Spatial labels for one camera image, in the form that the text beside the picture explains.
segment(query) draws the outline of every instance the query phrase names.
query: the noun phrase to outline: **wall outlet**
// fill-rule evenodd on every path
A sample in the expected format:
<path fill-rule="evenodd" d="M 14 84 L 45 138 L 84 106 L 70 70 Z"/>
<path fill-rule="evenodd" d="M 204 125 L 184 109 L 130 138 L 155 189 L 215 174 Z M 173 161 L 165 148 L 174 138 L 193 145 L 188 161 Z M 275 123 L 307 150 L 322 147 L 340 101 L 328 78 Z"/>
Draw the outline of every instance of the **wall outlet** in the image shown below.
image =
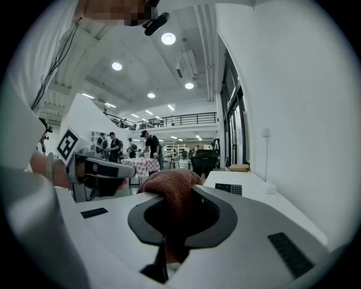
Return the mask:
<path fill-rule="evenodd" d="M 263 129 L 262 136 L 268 138 L 270 136 L 270 130 L 268 128 Z"/>

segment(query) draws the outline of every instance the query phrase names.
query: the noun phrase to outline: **black control panel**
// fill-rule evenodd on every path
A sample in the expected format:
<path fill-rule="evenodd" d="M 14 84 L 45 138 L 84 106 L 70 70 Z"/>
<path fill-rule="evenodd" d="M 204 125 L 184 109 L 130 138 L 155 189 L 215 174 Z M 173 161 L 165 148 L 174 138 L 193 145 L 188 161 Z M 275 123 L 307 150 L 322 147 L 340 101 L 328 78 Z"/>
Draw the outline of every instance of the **black control panel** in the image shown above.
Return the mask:
<path fill-rule="evenodd" d="M 229 183 L 216 183 L 215 189 L 242 196 L 242 185 L 231 185 Z"/>

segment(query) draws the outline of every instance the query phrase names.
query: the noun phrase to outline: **man in black shirt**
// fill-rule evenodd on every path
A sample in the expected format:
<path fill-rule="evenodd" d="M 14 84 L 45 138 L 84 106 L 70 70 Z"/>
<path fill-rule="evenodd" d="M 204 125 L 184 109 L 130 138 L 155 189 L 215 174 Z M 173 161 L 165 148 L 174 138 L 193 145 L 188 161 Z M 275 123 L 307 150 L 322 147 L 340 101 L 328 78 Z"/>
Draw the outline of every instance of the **man in black shirt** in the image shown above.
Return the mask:
<path fill-rule="evenodd" d="M 117 163 L 121 144 L 119 139 L 115 137 L 115 133 L 111 132 L 109 136 L 112 139 L 111 147 L 108 149 L 109 161 L 112 161 L 113 163 Z"/>
<path fill-rule="evenodd" d="M 151 135 L 146 130 L 142 131 L 142 135 L 140 137 L 145 138 L 147 140 L 146 148 L 144 149 L 143 153 L 149 151 L 149 147 L 150 147 L 151 158 L 158 159 L 160 169 L 163 170 L 163 153 L 158 138 L 155 135 Z"/>
<path fill-rule="evenodd" d="M 98 146 L 100 146 L 100 149 L 101 149 L 102 151 L 107 148 L 107 146 L 108 146 L 108 141 L 106 140 L 104 133 L 101 133 L 101 134 L 100 134 L 100 138 L 98 138 L 98 141 L 96 142 L 96 144 L 97 144 Z"/>

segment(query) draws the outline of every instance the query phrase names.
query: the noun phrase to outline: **black vent grille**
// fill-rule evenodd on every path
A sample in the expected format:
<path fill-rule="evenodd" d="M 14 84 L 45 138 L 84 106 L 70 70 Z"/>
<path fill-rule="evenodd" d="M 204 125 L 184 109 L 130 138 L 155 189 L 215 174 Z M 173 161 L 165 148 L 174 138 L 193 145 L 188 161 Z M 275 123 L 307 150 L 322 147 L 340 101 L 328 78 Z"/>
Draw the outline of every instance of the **black vent grille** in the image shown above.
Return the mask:
<path fill-rule="evenodd" d="M 268 239 L 295 278 L 313 268 L 314 264 L 284 233 L 269 235 Z"/>

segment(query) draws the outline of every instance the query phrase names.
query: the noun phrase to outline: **black cap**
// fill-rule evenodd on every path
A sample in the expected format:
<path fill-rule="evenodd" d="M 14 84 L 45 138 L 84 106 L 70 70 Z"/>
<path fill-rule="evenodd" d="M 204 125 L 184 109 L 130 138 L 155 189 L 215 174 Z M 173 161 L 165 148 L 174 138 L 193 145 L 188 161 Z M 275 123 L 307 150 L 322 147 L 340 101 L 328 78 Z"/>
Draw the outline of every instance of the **black cap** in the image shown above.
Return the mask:
<path fill-rule="evenodd" d="M 146 130 L 144 130 L 144 131 L 142 131 L 142 134 L 140 135 L 140 137 L 141 138 L 145 138 L 146 137 L 146 135 L 147 135 L 147 131 Z"/>

